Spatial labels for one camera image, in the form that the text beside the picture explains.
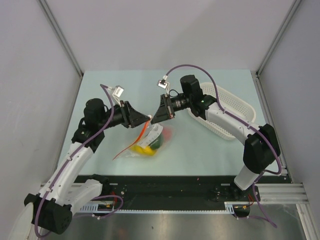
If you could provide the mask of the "clear zip top bag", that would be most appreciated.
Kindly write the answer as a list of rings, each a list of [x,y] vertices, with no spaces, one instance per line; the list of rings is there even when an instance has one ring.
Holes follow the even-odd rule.
[[[167,125],[167,124],[163,124],[163,123],[151,124],[151,119],[150,119],[149,121],[147,121],[143,125],[141,132],[139,133],[137,138],[131,144],[129,144],[126,148],[124,148],[119,153],[117,153],[113,157],[112,160],[114,161],[120,157],[122,157],[122,158],[133,158],[133,157],[152,158],[152,157],[155,157],[158,153],[160,153],[169,144],[169,142],[171,141],[172,138],[169,141],[164,141],[163,145],[159,149],[156,150],[156,154],[153,156],[146,156],[146,155],[140,155],[138,153],[135,153],[135,152],[131,151],[131,147],[134,145],[138,145],[142,148],[149,146],[151,142],[153,142],[160,134],[162,134],[164,127],[172,129],[172,138],[173,138],[175,132],[174,132],[174,129],[171,125]]]

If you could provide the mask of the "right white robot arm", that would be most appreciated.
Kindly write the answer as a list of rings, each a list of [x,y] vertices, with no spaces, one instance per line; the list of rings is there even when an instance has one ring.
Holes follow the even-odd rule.
[[[182,92],[176,96],[168,93],[160,96],[159,108],[151,119],[152,124],[173,119],[176,112],[190,109],[195,117],[216,124],[233,135],[244,146],[244,166],[233,180],[231,196],[242,201],[249,194],[249,187],[255,183],[266,168],[279,160],[281,150],[275,129],[268,123],[256,125],[234,112],[222,107],[217,96],[204,94],[198,79],[186,75],[180,79]]]

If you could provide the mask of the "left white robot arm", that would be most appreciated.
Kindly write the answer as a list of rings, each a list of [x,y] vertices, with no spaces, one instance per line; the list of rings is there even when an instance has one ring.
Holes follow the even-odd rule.
[[[83,114],[62,164],[37,194],[30,193],[24,200],[25,205],[33,205],[31,222],[35,228],[41,227],[60,235],[84,205],[96,197],[107,199],[111,188],[107,178],[99,175],[93,175],[73,192],[70,188],[103,141],[105,129],[118,125],[135,128],[150,120],[148,115],[135,110],[128,101],[106,109],[99,98],[88,100]]]

